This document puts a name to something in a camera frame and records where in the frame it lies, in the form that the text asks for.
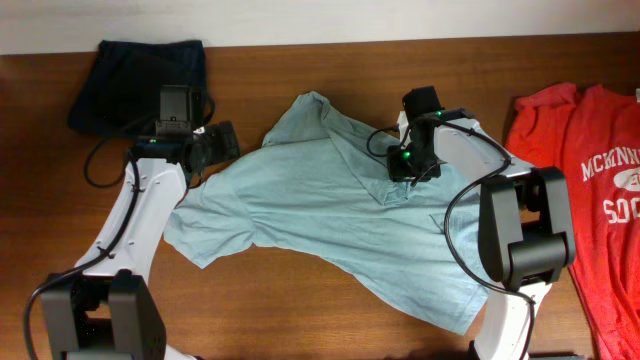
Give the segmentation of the light grey-green t-shirt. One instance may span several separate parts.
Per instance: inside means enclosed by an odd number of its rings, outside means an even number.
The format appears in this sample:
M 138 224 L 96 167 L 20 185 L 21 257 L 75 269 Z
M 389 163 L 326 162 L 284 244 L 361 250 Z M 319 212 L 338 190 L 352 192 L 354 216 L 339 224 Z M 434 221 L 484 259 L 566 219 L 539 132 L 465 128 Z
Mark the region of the light grey-green t-shirt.
M 479 199 L 453 167 L 418 185 L 389 179 L 394 138 L 336 110 L 322 95 L 296 98 L 262 146 L 190 190 L 164 230 L 199 267 L 251 246 L 323 258 L 390 306 L 464 334 L 487 292 L 477 250 Z

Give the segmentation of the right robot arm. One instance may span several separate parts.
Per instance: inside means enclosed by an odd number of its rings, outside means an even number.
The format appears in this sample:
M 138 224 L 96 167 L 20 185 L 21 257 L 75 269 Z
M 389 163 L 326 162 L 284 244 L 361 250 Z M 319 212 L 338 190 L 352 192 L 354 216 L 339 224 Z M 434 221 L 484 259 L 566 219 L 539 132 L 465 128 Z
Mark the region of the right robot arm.
M 390 179 L 416 185 L 440 177 L 444 165 L 463 174 L 469 183 L 447 206 L 446 226 L 465 195 L 480 197 L 478 253 L 487 276 L 462 269 L 489 297 L 468 356 L 526 359 L 542 300 L 576 257 L 565 176 L 509 153 L 471 113 L 445 109 L 432 86 L 411 90 L 402 103 L 401 141 L 386 152 Z

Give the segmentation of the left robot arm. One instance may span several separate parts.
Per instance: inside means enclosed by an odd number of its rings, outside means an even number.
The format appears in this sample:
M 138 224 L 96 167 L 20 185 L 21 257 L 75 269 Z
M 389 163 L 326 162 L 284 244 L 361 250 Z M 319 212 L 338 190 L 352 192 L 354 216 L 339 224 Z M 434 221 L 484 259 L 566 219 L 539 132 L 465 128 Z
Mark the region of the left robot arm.
M 164 86 L 149 135 L 127 149 L 122 187 L 99 235 L 75 266 L 50 274 L 40 302 L 54 359 L 182 359 L 148 288 L 165 225 L 194 176 L 240 156 L 233 125 L 210 119 L 197 87 Z

